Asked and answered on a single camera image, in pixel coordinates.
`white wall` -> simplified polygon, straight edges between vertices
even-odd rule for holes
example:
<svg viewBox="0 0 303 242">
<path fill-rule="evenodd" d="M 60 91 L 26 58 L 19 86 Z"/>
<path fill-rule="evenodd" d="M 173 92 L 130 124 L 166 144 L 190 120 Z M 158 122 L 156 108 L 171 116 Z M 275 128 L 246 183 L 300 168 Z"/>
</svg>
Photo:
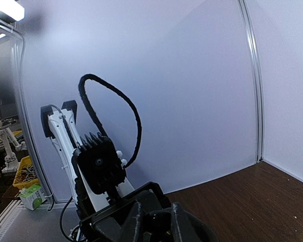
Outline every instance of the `white wall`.
<svg viewBox="0 0 303 242">
<path fill-rule="evenodd" d="M 8 40 L 0 44 L 0 57 L 10 57 L 10 55 L 11 55 L 11 43 Z"/>
<path fill-rule="evenodd" d="M 247 4 L 263 75 L 264 159 L 303 180 L 303 0 Z"/>
<path fill-rule="evenodd" d="M 27 12 L 24 92 L 40 160 L 58 200 L 69 190 L 44 137 L 39 110 L 76 99 L 80 134 L 96 131 L 77 84 L 94 73 L 135 103 L 142 119 L 137 187 L 165 192 L 218 178 L 255 162 L 255 98 L 236 1 L 21 0 Z M 136 123 L 114 93 L 88 83 L 89 98 L 116 147 L 130 158 Z"/>
</svg>

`green box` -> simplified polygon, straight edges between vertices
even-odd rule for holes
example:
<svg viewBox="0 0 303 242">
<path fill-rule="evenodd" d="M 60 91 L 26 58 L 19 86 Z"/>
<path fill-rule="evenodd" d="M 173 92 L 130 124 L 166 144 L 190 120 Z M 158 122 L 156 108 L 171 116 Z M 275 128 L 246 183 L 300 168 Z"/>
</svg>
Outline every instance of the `green box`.
<svg viewBox="0 0 303 242">
<path fill-rule="evenodd" d="M 34 210 L 46 201 L 44 191 L 38 184 L 32 185 L 30 188 L 20 190 L 19 197 L 23 205 L 30 210 Z"/>
</svg>

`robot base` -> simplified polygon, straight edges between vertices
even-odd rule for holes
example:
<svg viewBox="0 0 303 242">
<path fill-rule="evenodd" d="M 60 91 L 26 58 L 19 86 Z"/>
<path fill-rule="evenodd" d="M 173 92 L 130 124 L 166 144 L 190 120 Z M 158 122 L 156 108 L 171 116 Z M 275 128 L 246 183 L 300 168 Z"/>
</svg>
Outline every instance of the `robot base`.
<svg viewBox="0 0 303 242">
<path fill-rule="evenodd" d="M 13 173 L 17 172 L 18 167 L 19 167 L 19 162 L 16 158 L 16 156 L 13 153 L 13 158 L 8 158 L 7 156 L 5 157 L 6 161 L 6 166 L 5 168 L 2 169 L 2 173 Z"/>
</svg>

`black cable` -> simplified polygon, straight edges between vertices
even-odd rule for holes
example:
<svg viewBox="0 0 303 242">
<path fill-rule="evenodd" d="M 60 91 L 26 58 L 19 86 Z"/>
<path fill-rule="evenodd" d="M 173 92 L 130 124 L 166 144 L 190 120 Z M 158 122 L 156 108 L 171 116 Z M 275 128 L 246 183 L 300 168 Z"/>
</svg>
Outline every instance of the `black cable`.
<svg viewBox="0 0 303 242">
<path fill-rule="evenodd" d="M 67 209 L 67 207 L 70 205 L 71 201 L 73 200 L 73 197 L 70 198 L 70 200 L 65 204 L 64 208 L 62 209 L 61 211 L 61 214 L 60 214 L 60 230 L 61 230 L 61 233 L 62 235 L 68 240 L 68 241 L 71 241 L 71 242 L 84 242 L 86 241 L 86 239 L 83 239 L 83 240 L 80 240 L 80 241 L 76 241 L 76 239 L 70 239 L 64 232 L 63 230 L 63 215 L 64 215 L 64 212 L 65 210 Z"/>
<path fill-rule="evenodd" d="M 52 199 L 52 205 L 50 207 L 48 207 L 47 212 L 50 212 L 51 210 L 53 210 L 54 205 L 55 205 L 55 199 Z"/>
<path fill-rule="evenodd" d="M 134 160 L 137 158 L 138 155 L 138 151 L 139 151 L 139 147 L 140 147 L 140 143 L 141 143 L 141 131 L 142 131 L 142 127 L 141 127 L 141 121 L 140 121 L 140 117 L 137 111 L 137 108 L 135 107 L 135 105 L 132 103 L 132 101 L 122 92 L 120 91 L 118 88 L 114 87 L 113 85 L 111 85 L 110 83 L 102 80 L 100 77 L 97 77 L 96 75 L 93 74 L 86 74 L 84 75 L 79 83 L 79 92 L 80 92 L 80 96 L 81 99 L 83 101 L 83 104 L 87 110 L 87 112 L 89 113 L 92 121 L 95 123 L 95 125 L 97 126 L 97 128 L 100 130 L 100 132 L 102 133 L 102 135 L 107 136 L 106 131 L 104 130 L 104 128 L 102 127 L 102 124 L 100 122 L 100 120 L 98 119 L 98 117 L 96 116 L 96 113 L 86 95 L 85 92 L 85 88 L 84 88 L 84 84 L 86 80 L 94 80 L 98 83 L 100 83 L 101 85 L 105 86 L 106 88 L 110 89 L 111 91 L 114 91 L 115 93 L 117 93 L 120 97 L 122 97 L 131 107 L 132 111 L 135 114 L 135 118 L 137 121 L 137 142 L 136 142 L 136 147 L 135 150 L 133 152 L 132 157 L 130 158 L 130 160 L 128 161 L 128 163 L 124 166 L 125 168 L 127 168 L 128 166 L 130 166 Z"/>
<path fill-rule="evenodd" d="M 64 114 L 62 113 L 62 111 L 60 110 L 59 107 L 57 107 L 57 106 L 55 106 L 55 105 L 53 105 L 53 104 L 50 104 L 49 106 L 55 108 L 55 109 L 62 115 L 63 124 L 64 124 L 64 127 L 65 127 L 65 129 L 66 129 L 67 135 L 69 136 L 69 139 L 70 139 L 70 141 L 71 141 L 73 147 L 76 148 L 75 141 L 74 141 L 74 139 L 73 139 L 73 137 L 72 137 L 72 135 L 71 135 L 71 131 L 70 131 L 69 126 L 67 125 L 67 121 L 66 121 L 66 118 L 65 118 Z"/>
</svg>

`wooden floor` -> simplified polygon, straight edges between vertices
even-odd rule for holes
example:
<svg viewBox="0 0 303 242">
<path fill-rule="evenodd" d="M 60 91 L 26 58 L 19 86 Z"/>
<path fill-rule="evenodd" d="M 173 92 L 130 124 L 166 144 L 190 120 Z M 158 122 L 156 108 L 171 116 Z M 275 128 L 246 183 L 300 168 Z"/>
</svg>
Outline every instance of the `wooden floor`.
<svg viewBox="0 0 303 242">
<path fill-rule="evenodd" d="M 168 197 L 220 242 L 303 241 L 303 183 L 264 162 Z"/>
</svg>

